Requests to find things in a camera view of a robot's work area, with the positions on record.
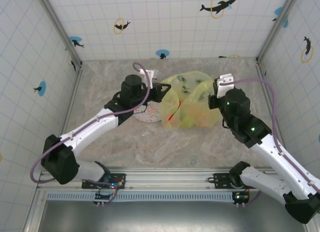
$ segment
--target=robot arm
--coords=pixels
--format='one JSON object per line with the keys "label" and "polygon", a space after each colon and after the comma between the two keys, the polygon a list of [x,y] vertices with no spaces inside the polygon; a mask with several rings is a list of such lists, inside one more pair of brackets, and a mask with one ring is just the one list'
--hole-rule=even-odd
{"label": "robot arm", "polygon": [[214,95],[209,108],[218,108],[223,123],[241,143],[258,152],[284,181],[260,173],[248,163],[239,162],[230,170],[230,179],[237,186],[242,183],[275,198],[299,222],[306,224],[320,210],[320,180],[308,172],[272,136],[271,129],[250,112],[250,100],[236,89],[231,74],[214,81]]}
{"label": "robot arm", "polygon": [[[156,74],[154,70],[146,70],[145,82],[149,85],[149,95],[144,105],[149,101],[161,102],[170,90],[171,85],[152,83]],[[111,101],[90,120],[78,128],[61,135],[49,136],[44,144],[43,152],[57,143],[61,145],[53,149],[41,160],[42,166],[60,183],[66,184],[73,179],[99,181],[108,169],[99,162],[89,163],[76,160],[76,157],[103,133],[119,126],[133,115],[132,108],[139,106],[145,99],[148,88],[138,75],[129,75],[121,84],[121,91],[117,92]]]}

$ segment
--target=marble floor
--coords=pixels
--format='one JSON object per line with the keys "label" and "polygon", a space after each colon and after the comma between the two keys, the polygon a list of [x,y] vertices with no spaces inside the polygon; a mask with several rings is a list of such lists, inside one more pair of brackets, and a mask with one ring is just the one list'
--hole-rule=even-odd
{"label": "marble floor", "polygon": [[[226,73],[232,73],[235,80],[258,77],[254,58],[87,61],[83,65],[67,131],[93,117],[111,100],[124,78],[136,72],[132,67],[135,61],[146,69],[159,70],[158,81],[193,70],[212,78]],[[250,98],[252,114],[270,126],[261,84],[251,82],[237,88],[242,88]],[[239,161],[256,167],[268,166],[258,154],[224,129],[221,122],[212,129],[169,130],[161,122],[147,123],[134,117],[91,143],[79,159],[125,167],[232,167]]]}

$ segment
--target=gray floor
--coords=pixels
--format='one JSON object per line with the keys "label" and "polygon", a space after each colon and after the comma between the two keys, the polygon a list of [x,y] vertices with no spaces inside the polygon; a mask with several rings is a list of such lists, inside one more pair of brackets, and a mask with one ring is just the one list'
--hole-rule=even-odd
{"label": "gray floor", "polygon": [[[84,64],[67,131],[78,127],[103,108],[120,90],[124,78],[136,72],[133,62],[88,61]],[[139,62],[146,69],[158,69],[158,81],[193,70],[212,78],[226,73],[232,73],[235,80],[258,77],[253,58],[149,59]],[[270,126],[260,83],[245,83],[237,87],[250,98],[251,112]],[[126,167],[232,167],[241,160],[257,167],[268,166],[259,155],[234,139],[221,122],[212,129],[169,130],[161,122],[146,123],[133,117],[94,141],[79,159]]]}
{"label": "gray floor", "polygon": [[245,208],[218,202],[47,202],[39,232],[304,232],[262,195]]}

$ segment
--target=plastic bag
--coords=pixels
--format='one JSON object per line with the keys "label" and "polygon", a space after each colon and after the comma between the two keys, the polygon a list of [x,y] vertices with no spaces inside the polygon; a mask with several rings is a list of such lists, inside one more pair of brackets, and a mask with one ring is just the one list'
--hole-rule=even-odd
{"label": "plastic bag", "polygon": [[213,95],[213,80],[200,71],[191,71],[169,77],[163,83],[172,88],[159,104],[165,128],[213,127],[221,114],[210,110],[208,96]]}

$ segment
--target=white tile wall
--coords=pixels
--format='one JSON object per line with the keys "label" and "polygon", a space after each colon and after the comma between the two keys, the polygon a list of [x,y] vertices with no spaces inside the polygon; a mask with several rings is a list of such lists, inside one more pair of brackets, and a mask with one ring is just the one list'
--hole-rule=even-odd
{"label": "white tile wall", "polygon": [[[67,58],[38,0],[0,0],[0,231],[24,227],[36,189],[30,168],[59,132],[76,76]],[[40,97],[33,88],[43,80]]]}
{"label": "white tile wall", "polygon": [[[288,27],[281,29],[265,59],[266,79],[277,91],[277,118],[287,148],[319,177],[320,0],[297,0],[288,20]],[[305,36],[313,47],[307,58],[302,55]],[[301,57],[310,60],[302,63]],[[284,82],[288,88],[282,93]]]}
{"label": "white tile wall", "polygon": [[[167,58],[257,56],[285,1],[236,0],[214,19],[199,11],[211,0],[50,0],[67,34],[82,38],[82,60],[158,58],[159,49]],[[130,22],[121,34],[118,18]]]}

